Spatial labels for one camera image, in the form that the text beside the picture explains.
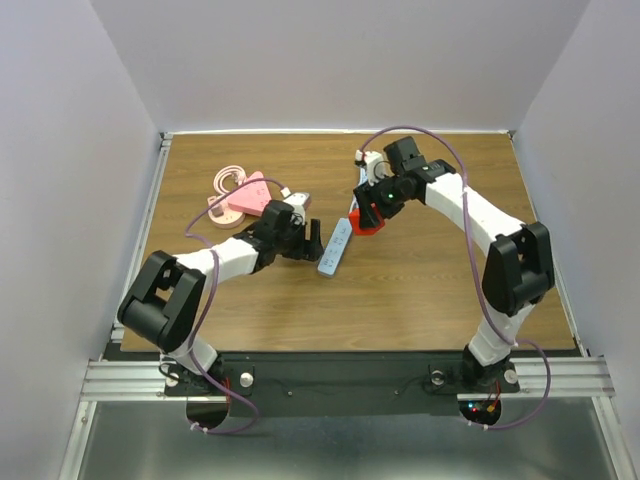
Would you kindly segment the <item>blue power strip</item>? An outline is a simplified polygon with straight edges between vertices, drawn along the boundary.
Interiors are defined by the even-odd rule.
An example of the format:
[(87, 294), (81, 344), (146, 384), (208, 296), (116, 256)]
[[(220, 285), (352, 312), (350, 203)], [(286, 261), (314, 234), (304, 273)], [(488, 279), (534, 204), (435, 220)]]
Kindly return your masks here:
[(352, 236), (352, 226), (347, 218), (340, 218), (322, 255), (317, 271), (320, 275), (335, 276)]

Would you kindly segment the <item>red cube socket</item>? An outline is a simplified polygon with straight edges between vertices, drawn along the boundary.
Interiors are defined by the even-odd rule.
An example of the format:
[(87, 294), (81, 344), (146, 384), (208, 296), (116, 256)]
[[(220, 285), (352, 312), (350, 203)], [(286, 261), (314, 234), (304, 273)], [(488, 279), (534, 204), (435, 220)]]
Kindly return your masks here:
[(376, 220), (376, 225), (366, 226), (366, 218), (359, 208), (353, 210), (348, 214), (348, 220), (352, 227), (353, 233), (357, 236), (374, 235), (385, 226), (385, 221), (379, 215), (379, 212), (377, 210), (374, 210), (374, 219)]

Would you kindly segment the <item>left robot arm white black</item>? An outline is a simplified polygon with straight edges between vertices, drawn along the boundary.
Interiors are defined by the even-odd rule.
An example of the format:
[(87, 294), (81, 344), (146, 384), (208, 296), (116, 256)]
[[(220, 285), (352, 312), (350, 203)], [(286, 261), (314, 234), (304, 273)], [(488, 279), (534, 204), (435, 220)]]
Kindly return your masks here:
[(187, 254), (153, 252), (124, 295), (117, 319), (188, 371), (199, 393), (215, 392), (223, 371), (218, 352), (197, 331), (221, 283), (255, 274), (276, 257), (315, 262), (324, 249), (321, 223), (306, 219), (311, 196), (293, 193), (271, 200), (261, 216), (222, 243)]

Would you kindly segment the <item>pink triangular power strip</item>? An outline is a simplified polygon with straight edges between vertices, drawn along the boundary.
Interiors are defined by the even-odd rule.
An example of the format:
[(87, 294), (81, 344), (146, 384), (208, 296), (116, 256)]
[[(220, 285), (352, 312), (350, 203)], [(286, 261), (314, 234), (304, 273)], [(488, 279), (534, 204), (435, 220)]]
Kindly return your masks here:
[(246, 179), (246, 182), (249, 185), (239, 188), (230, 195), (227, 203), (234, 211), (260, 217), (272, 200), (267, 182), (264, 181), (264, 174), (261, 171), (255, 171)]

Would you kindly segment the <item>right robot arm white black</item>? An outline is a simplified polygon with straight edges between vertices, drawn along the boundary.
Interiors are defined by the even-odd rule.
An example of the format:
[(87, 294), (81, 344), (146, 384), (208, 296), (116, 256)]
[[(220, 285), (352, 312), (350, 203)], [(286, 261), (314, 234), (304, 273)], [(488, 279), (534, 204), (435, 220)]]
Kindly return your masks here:
[(484, 268), (472, 270), (483, 318), (460, 366), (466, 387), (484, 389), (505, 370), (524, 320), (555, 286), (549, 230), (494, 206), (469, 186), (462, 167), (426, 160), (410, 136), (381, 152), (360, 149), (354, 163), (366, 175), (353, 191), (349, 221), (355, 234), (376, 233), (417, 200), (464, 232), (468, 255), (484, 255)]

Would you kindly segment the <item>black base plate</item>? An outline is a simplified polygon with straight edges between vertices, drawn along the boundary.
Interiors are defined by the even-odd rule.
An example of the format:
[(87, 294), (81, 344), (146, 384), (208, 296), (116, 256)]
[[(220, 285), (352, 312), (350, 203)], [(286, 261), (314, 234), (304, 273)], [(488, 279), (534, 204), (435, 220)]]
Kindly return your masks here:
[(461, 351), (227, 351), (209, 373), (242, 396), (233, 417), (455, 416), (463, 398), (520, 389), (511, 361), (481, 372)]

